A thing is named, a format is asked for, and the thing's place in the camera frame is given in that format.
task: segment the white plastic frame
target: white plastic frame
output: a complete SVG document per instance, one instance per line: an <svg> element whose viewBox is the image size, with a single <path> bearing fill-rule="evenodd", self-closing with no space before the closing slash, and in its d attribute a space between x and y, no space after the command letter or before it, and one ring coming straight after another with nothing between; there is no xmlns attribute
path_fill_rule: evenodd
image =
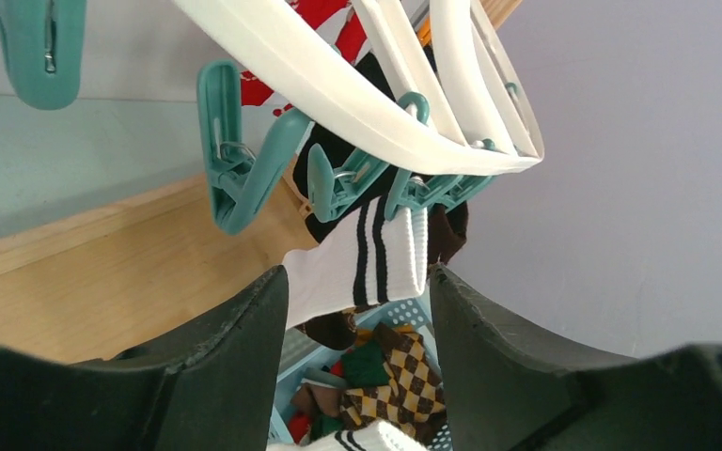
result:
<svg viewBox="0 0 722 451"><path fill-rule="evenodd" d="M493 176L542 158L473 149L413 119L282 0L173 0L269 87L366 152L422 174Z"/></svg>

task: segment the checkered fabric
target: checkered fabric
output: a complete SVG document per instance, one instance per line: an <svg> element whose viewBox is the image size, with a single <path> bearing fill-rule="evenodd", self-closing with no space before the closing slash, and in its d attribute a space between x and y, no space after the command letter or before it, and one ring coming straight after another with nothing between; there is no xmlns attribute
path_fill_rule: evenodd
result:
<svg viewBox="0 0 722 451"><path fill-rule="evenodd" d="M425 423L432 414L445 410L444 391L439 387L441 378L427 363L421 335L397 335L399 342L385 356L389 384L353 388L342 396L341 415L345 426L363 428L384 419L415 437L416 424Z"/></svg>

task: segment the gray wall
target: gray wall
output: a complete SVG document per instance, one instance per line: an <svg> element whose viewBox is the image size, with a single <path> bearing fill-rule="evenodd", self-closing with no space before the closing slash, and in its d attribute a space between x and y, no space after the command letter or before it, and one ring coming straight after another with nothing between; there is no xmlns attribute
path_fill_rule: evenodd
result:
<svg viewBox="0 0 722 451"><path fill-rule="evenodd" d="M525 0L500 36L547 157L472 201L451 268L605 350L722 341L722 1Z"/></svg>

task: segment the striped sock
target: striped sock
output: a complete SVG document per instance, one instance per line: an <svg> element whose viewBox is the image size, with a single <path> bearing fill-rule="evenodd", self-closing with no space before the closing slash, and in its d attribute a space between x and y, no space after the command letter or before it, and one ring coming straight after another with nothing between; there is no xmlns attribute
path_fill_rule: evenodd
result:
<svg viewBox="0 0 722 451"><path fill-rule="evenodd" d="M401 430L377 421L357 431L341 430L308 446L271 444L267 451L426 451L427 448L408 437Z"/></svg>
<svg viewBox="0 0 722 451"><path fill-rule="evenodd" d="M425 290L426 210L400 209L384 218L376 197L342 219L314 249L289 251L287 329L348 307L411 299Z"/></svg>

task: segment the wooden floor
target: wooden floor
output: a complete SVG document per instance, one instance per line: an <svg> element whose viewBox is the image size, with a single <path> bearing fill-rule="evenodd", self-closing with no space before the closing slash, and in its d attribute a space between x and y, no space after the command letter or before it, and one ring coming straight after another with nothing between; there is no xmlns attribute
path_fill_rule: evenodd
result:
<svg viewBox="0 0 722 451"><path fill-rule="evenodd" d="M230 298L315 245L280 185L240 236L216 228L203 178L0 241L0 344L111 357Z"/></svg>

